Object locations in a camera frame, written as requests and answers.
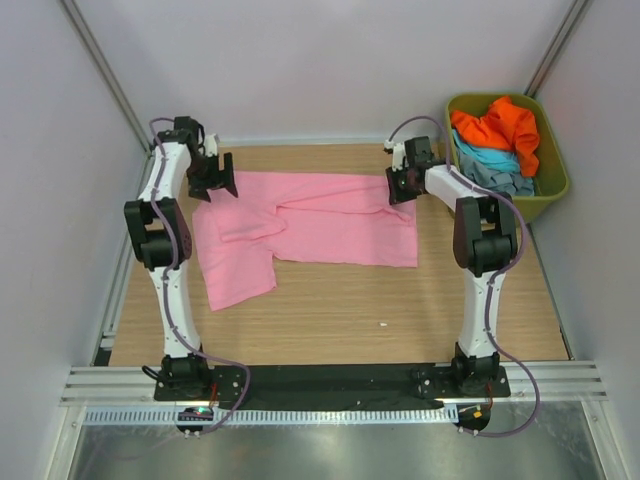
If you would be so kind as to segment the pink t shirt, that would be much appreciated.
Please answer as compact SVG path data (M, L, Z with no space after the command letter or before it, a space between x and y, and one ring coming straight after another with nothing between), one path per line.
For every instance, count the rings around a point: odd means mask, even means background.
M383 176L238 172L238 193L212 190L192 215L209 307L277 286L276 259L415 268L416 205L389 202Z

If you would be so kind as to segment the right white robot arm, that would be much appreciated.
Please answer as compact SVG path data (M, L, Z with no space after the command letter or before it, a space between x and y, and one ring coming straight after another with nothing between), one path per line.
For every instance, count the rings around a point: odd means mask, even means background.
M459 171L436 158L426 136L388 139L392 156L385 171L389 203L430 194L454 212L452 249L464 275L464 317L451 365L441 375L444 391L463 397L507 397L510 389L493 335L507 267L518 253L516 219L507 201L486 194Z

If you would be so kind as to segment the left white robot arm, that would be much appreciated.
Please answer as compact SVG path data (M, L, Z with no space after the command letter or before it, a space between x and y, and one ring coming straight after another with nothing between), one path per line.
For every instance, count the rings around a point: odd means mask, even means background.
M142 370L156 383L156 400L201 400L213 380L188 294L193 241L179 195L186 184L196 200L209 202L214 190L237 197L233 155L220 155L218 138L190 116L156 118L149 127L152 170L138 198L124 205L133 253L153 282L163 324L160 368Z

